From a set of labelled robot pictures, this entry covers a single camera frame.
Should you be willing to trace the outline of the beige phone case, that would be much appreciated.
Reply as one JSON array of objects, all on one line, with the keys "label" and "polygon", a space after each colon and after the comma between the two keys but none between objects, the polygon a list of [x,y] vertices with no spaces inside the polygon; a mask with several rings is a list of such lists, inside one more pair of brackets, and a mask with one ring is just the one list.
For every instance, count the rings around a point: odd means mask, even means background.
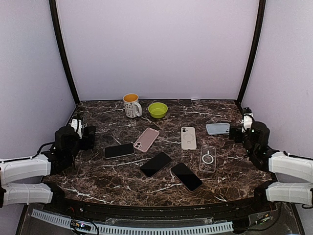
[{"label": "beige phone case", "polygon": [[196,131],[194,127],[181,127],[181,148],[182,150],[196,150]]}]

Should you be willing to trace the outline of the pink phone case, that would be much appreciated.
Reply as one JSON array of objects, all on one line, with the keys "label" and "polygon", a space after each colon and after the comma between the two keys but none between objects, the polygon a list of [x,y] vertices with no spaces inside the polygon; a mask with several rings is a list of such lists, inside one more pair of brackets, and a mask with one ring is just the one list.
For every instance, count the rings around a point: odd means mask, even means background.
[{"label": "pink phone case", "polygon": [[158,130],[148,127],[135,141],[134,148],[136,150],[146,153],[158,136],[159,136]]}]

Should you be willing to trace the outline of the black frame post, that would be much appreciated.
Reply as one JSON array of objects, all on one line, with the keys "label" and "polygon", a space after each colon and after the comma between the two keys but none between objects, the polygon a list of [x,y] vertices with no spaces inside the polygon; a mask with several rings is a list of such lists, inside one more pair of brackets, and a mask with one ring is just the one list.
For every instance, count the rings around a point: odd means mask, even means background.
[{"label": "black frame post", "polygon": [[258,49],[258,44],[259,44],[259,40],[260,40],[260,35],[261,35],[261,31],[262,31],[262,25],[263,25],[264,14],[265,14],[265,7],[266,7],[266,0],[259,0],[255,29],[254,29],[254,33],[253,33],[250,53],[249,53],[249,57],[247,60],[247,65],[246,65],[245,73],[244,73],[243,80],[241,83],[241,87],[239,90],[239,94],[238,94],[237,99],[236,99],[236,104],[238,106],[241,106],[242,101],[244,99],[246,89],[248,86],[248,82],[249,82],[249,79],[251,76],[252,68],[254,65],[254,61],[255,61],[255,57],[256,57],[256,53],[257,53],[257,49]]},{"label": "black frame post", "polygon": [[57,10],[57,2],[55,0],[49,0],[49,8],[50,8],[50,14],[52,18],[55,38],[56,38],[56,42],[57,42],[57,46],[59,50],[59,55],[60,55],[63,69],[66,75],[67,83],[68,83],[72,98],[74,100],[74,103],[75,105],[78,105],[80,103],[80,99],[79,99],[78,92],[74,84],[74,79],[70,70],[67,53],[66,53],[66,49],[65,49],[65,45],[64,45],[64,41],[62,37],[61,25],[60,25],[59,16],[58,16],[58,10]]}]

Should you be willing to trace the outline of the white floral mug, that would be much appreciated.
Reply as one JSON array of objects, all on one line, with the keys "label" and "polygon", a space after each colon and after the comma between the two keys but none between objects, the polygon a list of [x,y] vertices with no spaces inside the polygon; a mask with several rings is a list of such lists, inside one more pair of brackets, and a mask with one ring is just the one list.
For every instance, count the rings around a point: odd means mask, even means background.
[{"label": "white floral mug", "polygon": [[137,94],[124,95],[123,102],[127,117],[136,118],[142,116],[142,107],[139,103],[139,96]]}]

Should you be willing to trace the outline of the white smartphone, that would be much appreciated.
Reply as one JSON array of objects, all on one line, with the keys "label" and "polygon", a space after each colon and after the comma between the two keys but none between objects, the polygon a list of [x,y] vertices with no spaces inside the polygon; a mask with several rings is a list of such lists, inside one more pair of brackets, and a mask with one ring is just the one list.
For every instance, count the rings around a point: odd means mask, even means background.
[{"label": "white smartphone", "polygon": [[160,152],[139,169],[147,178],[151,178],[166,167],[171,161],[171,157],[164,152]]}]

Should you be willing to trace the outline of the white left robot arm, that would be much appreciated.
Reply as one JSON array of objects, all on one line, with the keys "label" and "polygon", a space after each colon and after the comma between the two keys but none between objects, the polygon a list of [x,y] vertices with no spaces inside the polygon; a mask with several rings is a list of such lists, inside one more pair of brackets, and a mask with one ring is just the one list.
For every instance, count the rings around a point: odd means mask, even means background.
[{"label": "white left robot arm", "polygon": [[32,177],[56,175],[74,165],[83,140],[82,128],[64,126],[55,141],[43,144],[34,156],[0,161],[0,206],[42,203],[66,213],[69,203],[55,183],[18,183]]}]

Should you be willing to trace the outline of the clear purple phone case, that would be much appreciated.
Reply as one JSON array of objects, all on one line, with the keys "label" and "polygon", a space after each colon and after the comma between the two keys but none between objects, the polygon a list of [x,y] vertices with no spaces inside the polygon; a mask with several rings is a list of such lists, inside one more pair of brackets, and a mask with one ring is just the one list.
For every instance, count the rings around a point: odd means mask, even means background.
[{"label": "clear purple phone case", "polygon": [[201,147],[199,170],[213,174],[216,171],[216,148],[208,145]]}]

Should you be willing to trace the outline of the pink smartphone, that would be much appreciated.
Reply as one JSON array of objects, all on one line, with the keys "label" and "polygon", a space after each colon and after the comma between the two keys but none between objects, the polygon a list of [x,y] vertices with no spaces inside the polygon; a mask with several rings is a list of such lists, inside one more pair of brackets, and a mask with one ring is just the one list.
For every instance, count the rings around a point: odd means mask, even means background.
[{"label": "pink smartphone", "polygon": [[134,146],[132,143],[121,144],[105,148],[106,159],[124,157],[132,154],[134,154]]}]

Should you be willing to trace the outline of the small circuit board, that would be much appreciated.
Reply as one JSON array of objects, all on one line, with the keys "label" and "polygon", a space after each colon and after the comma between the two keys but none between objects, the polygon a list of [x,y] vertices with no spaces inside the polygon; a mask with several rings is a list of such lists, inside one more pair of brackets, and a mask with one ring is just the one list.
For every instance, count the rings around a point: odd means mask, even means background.
[{"label": "small circuit board", "polygon": [[87,232],[89,232],[92,228],[92,226],[76,220],[70,221],[70,227],[76,231],[87,231]]}]

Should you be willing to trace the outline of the lime green bowl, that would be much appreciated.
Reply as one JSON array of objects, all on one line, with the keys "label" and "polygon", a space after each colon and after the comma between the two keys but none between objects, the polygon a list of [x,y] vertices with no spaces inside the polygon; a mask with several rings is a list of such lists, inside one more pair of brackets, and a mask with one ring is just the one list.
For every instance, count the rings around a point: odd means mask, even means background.
[{"label": "lime green bowl", "polygon": [[161,102],[155,102],[149,105],[148,111],[150,116],[156,119],[165,117],[168,112],[168,106]]}]

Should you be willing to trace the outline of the black right frame post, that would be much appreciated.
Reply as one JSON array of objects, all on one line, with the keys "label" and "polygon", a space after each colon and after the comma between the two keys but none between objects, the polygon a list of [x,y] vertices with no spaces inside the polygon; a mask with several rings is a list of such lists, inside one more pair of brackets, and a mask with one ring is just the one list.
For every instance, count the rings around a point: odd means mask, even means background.
[{"label": "black right frame post", "polygon": [[261,35],[261,31],[262,31],[262,25],[263,25],[264,14],[265,14],[265,7],[266,7],[266,0],[259,0],[255,29],[254,29],[254,33],[253,33],[250,53],[249,53],[249,57],[247,60],[247,65],[246,65],[245,73],[244,73],[243,80],[241,83],[241,87],[239,90],[239,94],[238,94],[237,99],[236,99],[236,104],[238,106],[241,106],[242,101],[244,99],[246,89],[248,86],[248,82],[249,82],[249,79],[251,76],[252,68],[254,65],[254,61],[255,61],[255,57],[256,57],[256,53],[257,53],[257,49],[258,49],[258,44],[259,44],[259,40],[260,40],[260,35]]}]

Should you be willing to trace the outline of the black left frame post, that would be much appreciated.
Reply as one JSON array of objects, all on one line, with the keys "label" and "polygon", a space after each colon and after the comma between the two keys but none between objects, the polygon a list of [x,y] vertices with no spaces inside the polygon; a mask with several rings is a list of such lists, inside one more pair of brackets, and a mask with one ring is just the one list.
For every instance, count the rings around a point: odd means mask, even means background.
[{"label": "black left frame post", "polygon": [[63,69],[66,75],[67,83],[68,83],[72,98],[74,100],[74,103],[75,105],[78,105],[80,103],[80,99],[79,99],[78,92],[74,84],[74,79],[70,70],[67,53],[66,53],[66,49],[65,49],[65,45],[64,45],[64,41],[62,37],[61,25],[60,25],[59,16],[58,16],[58,10],[57,10],[57,2],[55,0],[49,0],[49,8],[50,8],[50,14],[52,18],[55,38],[56,38],[56,42],[57,42],[57,46],[59,50],[59,55],[60,55]]}]

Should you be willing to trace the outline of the black front table rail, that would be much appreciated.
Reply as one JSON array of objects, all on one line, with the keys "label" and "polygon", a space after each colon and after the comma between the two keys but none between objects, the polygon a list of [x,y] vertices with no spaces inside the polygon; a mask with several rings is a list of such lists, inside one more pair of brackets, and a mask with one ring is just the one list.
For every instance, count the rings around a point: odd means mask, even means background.
[{"label": "black front table rail", "polygon": [[204,178],[189,191],[176,178],[101,177],[65,179],[58,186],[64,199],[45,209],[75,218],[190,219],[213,217],[247,221],[256,212],[275,212],[278,205],[254,198],[256,183],[242,185]]}]

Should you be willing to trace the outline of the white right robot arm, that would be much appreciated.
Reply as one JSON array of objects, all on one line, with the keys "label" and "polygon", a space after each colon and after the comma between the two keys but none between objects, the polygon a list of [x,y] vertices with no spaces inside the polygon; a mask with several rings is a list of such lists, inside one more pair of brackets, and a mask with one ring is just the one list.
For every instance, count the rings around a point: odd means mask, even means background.
[{"label": "white right robot arm", "polygon": [[255,188],[250,209],[261,212],[268,202],[300,204],[305,209],[313,207],[313,160],[292,155],[268,145],[270,129],[262,122],[253,121],[248,127],[231,126],[229,138],[242,143],[252,164],[263,172],[285,174],[304,180],[303,183],[283,183],[277,178]]}]

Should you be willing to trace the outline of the light blue phone case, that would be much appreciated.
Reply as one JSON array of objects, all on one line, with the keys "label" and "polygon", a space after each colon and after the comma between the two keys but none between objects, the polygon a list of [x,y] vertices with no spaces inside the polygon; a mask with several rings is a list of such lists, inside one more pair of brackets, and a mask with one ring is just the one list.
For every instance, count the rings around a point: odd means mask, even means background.
[{"label": "light blue phone case", "polygon": [[206,130],[209,135],[224,135],[230,130],[229,123],[210,123],[206,124]]}]

